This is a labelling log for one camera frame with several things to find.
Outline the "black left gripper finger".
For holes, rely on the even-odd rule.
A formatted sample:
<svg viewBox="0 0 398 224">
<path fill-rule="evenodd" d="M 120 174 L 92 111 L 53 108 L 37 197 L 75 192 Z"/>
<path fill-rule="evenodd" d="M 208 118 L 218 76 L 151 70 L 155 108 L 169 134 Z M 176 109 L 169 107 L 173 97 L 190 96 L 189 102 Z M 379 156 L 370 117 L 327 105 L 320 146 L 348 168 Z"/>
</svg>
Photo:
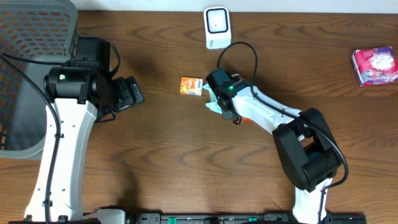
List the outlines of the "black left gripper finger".
<svg viewBox="0 0 398 224">
<path fill-rule="evenodd" d="M 141 92 L 141 89 L 134 77 L 126 78 L 128 90 L 130 92 L 132 105 L 138 105 L 145 101 L 144 95 Z"/>
<path fill-rule="evenodd" d="M 118 105 L 116 109 L 122 111 L 130 108 L 134 104 L 134 98 L 129 82 L 125 78 L 120 77 L 113 80 L 113 84 L 118 92 Z"/>
</svg>

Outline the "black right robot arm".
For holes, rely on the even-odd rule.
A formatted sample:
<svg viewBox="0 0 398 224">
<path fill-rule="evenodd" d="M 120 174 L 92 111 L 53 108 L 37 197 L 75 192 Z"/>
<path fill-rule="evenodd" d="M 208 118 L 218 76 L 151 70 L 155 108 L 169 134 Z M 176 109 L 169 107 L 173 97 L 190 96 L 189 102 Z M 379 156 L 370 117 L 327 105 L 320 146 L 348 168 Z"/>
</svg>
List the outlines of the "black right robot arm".
<svg viewBox="0 0 398 224">
<path fill-rule="evenodd" d="M 290 108 L 263 94 L 254 84 L 217 68 L 206 77 L 225 119 L 250 119 L 272 134 L 281 166 L 295 186 L 293 216 L 300 223 L 322 223 L 328 189 L 348 163 L 321 112 Z"/>
</svg>

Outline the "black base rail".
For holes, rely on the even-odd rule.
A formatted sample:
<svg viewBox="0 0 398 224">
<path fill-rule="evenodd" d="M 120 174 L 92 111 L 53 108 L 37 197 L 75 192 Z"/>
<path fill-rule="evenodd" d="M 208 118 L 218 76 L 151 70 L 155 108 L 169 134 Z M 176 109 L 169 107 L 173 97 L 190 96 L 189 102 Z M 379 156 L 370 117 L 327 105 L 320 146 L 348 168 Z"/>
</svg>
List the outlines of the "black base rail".
<svg viewBox="0 0 398 224">
<path fill-rule="evenodd" d="M 298 221 L 290 213 L 268 213 L 262 215 L 162 215 L 159 213 L 140 213 L 116 215 L 117 218 L 91 216 L 80 221 L 68 221 L 66 216 L 61 216 L 58 221 L 50 223 L 127 223 L 127 224 L 239 224 L 239 223 L 307 223 Z M 23 220 L 10 221 L 9 223 L 46 223 L 33 221 L 31 215 Z M 334 215 L 328 213 L 320 222 L 325 224 L 367 224 L 365 215 Z"/>
</svg>

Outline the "orange chocolate bar wrapper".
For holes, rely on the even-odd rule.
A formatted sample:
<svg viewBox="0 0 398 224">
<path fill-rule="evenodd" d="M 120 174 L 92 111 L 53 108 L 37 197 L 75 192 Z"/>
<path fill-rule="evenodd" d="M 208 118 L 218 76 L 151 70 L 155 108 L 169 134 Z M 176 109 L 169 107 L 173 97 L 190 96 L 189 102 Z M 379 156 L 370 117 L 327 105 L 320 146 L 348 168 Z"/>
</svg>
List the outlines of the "orange chocolate bar wrapper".
<svg viewBox="0 0 398 224">
<path fill-rule="evenodd" d="M 233 78 L 233 80 L 236 80 L 236 81 L 239 81 L 242 79 L 242 76 L 238 73 L 233 74 L 231 77 Z M 242 124 L 245 122 L 250 122 L 250 121 L 251 120 L 249 118 L 238 116 L 236 119 L 233 120 L 233 123 L 239 125 L 239 124 Z"/>
</svg>

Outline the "teal snack packet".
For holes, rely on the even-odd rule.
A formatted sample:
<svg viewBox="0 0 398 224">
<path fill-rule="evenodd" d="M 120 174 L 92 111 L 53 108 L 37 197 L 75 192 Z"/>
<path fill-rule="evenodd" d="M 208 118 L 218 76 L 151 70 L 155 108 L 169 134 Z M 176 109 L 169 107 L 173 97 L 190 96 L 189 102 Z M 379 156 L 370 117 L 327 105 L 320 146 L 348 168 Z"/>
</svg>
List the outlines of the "teal snack packet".
<svg viewBox="0 0 398 224">
<path fill-rule="evenodd" d="M 209 84 L 203 85 L 203 89 L 209 92 L 210 101 L 206 103 L 206 107 L 215 113 L 222 114 L 221 107 L 218 105 L 218 99 L 210 88 Z"/>
</svg>

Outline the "purple pad package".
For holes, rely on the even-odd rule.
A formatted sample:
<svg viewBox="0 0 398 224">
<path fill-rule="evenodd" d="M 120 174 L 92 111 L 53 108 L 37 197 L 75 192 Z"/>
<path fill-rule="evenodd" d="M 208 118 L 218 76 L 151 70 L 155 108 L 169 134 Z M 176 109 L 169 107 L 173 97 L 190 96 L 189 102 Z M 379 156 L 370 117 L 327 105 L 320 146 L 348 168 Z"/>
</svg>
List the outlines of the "purple pad package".
<svg viewBox="0 0 398 224">
<path fill-rule="evenodd" d="M 391 46 L 355 50 L 350 58 L 360 86 L 397 81 L 397 57 Z"/>
</svg>

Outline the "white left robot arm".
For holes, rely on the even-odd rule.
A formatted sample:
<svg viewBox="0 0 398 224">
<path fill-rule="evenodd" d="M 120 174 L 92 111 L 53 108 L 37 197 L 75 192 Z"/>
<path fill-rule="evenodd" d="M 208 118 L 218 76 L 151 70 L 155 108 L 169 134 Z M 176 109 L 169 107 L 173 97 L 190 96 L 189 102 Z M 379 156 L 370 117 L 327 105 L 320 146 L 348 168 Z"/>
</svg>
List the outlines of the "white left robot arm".
<svg viewBox="0 0 398 224">
<path fill-rule="evenodd" d="M 114 78 L 99 68 L 54 67 L 44 84 L 44 150 L 23 223 L 130 223 L 127 211 L 118 207 L 84 214 L 81 187 L 94 123 L 144 101 L 136 79 Z"/>
</svg>

